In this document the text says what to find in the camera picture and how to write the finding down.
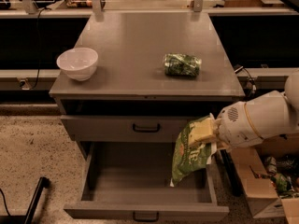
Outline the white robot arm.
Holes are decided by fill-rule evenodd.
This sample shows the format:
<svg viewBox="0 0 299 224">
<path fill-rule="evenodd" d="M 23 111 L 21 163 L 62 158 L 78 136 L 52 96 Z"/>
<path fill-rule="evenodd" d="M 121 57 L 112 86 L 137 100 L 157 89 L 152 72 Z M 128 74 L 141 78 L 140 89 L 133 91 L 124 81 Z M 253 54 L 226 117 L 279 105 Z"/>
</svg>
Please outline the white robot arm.
<svg viewBox="0 0 299 224">
<path fill-rule="evenodd" d="M 284 92 L 270 91 L 247 102 L 226 106 L 214 118 L 191 125 L 189 147 L 215 143 L 223 148 L 252 147 L 265 139 L 298 132 L 299 70 L 292 72 Z"/>
</svg>

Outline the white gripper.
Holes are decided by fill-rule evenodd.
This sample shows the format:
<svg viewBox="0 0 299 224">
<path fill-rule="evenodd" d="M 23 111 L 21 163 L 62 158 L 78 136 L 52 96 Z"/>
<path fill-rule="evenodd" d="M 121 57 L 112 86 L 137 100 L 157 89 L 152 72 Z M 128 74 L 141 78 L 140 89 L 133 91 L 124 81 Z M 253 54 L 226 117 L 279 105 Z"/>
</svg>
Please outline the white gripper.
<svg viewBox="0 0 299 224">
<path fill-rule="evenodd" d="M 254 127 L 245 102 L 226 106 L 217 119 L 220 121 L 219 138 L 221 140 L 217 142 L 217 150 L 231 152 L 233 147 L 252 147 L 262 143 L 263 138 Z M 188 145 L 190 147 L 216 140 L 212 118 L 192 121 L 189 128 Z"/>
</svg>

